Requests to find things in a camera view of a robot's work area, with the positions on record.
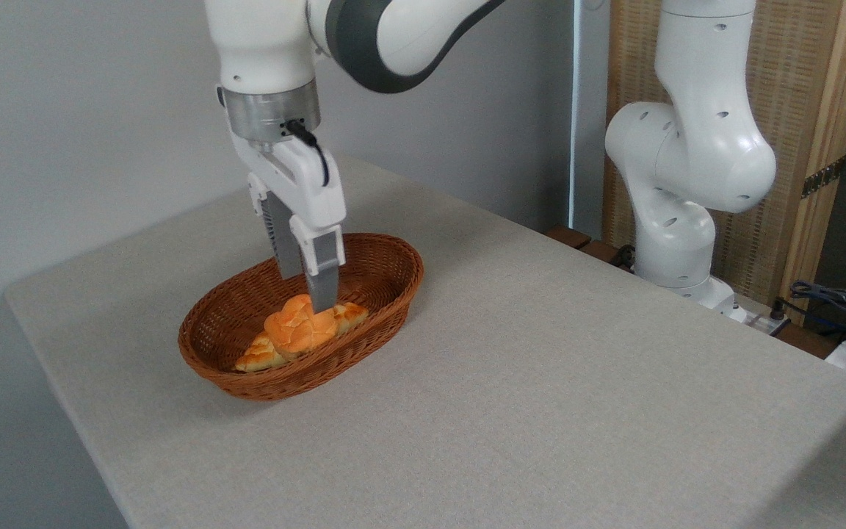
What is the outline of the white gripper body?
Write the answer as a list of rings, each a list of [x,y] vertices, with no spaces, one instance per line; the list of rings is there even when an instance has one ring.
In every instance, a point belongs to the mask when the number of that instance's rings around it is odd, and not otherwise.
[[[256,144],[231,133],[236,153],[269,191],[314,230],[340,225],[346,206],[338,165],[302,140]]]

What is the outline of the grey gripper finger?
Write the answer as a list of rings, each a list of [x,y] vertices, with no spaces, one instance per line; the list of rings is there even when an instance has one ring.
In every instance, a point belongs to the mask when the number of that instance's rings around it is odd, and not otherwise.
[[[301,251],[289,224],[292,211],[254,172],[249,173],[249,193],[256,214],[267,228],[281,277],[289,280],[301,274]]]
[[[339,268],[346,262],[340,225],[314,230],[291,224],[291,230],[301,248],[313,311],[333,308],[338,302]]]

